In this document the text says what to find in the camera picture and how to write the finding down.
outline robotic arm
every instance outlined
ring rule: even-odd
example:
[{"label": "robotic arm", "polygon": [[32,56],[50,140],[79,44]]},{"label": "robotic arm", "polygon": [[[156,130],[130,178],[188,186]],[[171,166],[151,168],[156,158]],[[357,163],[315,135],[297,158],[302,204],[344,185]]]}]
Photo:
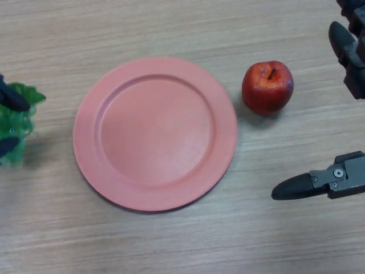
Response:
[{"label": "robotic arm", "polygon": [[[353,97],[365,99],[365,0],[337,0],[348,29],[333,22],[328,35],[338,62],[345,68],[344,83]],[[325,170],[312,170],[277,185],[274,200],[295,200],[327,194],[330,199],[365,192],[365,153],[337,156]]]},{"label": "robotic arm", "polygon": [[[0,75],[0,104],[13,111],[28,111],[30,105],[23,96],[10,88],[5,82],[3,75]],[[12,151],[20,140],[17,137],[0,139],[0,158]]]}]

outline artificial plant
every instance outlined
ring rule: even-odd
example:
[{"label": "artificial plant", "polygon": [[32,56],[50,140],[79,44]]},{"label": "artificial plant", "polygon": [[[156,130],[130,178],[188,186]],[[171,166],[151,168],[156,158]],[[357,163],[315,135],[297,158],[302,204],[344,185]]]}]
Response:
[{"label": "artificial plant", "polygon": [[20,140],[11,152],[0,158],[0,164],[14,166],[22,162],[26,146],[25,139],[33,132],[34,123],[31,118],[37,111],[36,105],[46,100],[46,97],[39,93],[34,86],[26,86],[22,83],[10,83],[8,85],[20,93],[30,105],[30,109],[23,112],[9,110],[0,105],[0,139],[15,136]]}]

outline screw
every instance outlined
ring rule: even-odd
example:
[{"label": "screw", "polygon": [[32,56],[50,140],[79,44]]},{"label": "screw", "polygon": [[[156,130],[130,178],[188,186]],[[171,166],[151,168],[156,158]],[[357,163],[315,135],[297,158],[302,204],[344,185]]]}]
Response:
[{"label": "screw", "polygon": [[340,170],[339,168],[336,169],[334,172],[333,172],[333,175],[335,175],[336,178],[342,178],[343,176],[343,170]]}]

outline wood grain surface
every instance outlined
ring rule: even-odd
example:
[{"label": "wood grain surface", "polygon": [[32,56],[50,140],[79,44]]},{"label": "wood grain surface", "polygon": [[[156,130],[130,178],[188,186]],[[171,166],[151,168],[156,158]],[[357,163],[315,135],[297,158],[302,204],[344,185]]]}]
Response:
[{"label": "wood grain surface", "polygon": [[[25,165],[0,169],[0,273],[365,272],[365,196],[276,202],[288,177],[365,150],[365,103],[343,85],[328,40],[335,0],[1,0],[0,71],[47,95]],[[236,154],[184,209],[127,212],[82,178],[72,150],[81,100],[109,70],[170,55],[210,71],[237,111]],[[241,101],[248,67],[276,59],[294,95],[276,119]]]}]

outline apple stem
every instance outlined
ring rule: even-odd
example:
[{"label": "apple stem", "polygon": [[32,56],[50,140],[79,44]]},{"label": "apple stem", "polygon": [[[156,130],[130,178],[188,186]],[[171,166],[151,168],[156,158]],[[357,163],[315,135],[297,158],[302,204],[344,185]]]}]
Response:
[{"label": "apple stem", "polygon": [[271,72],[270,72],[270,74],[269,74],[269,76],[267,77],[267,79],[268,80],[271,80],[272,78],[273,78],[273,75],[274,75],[274,73],[276,72],[276,68],[273,68],[272,70],[271,70]]}]

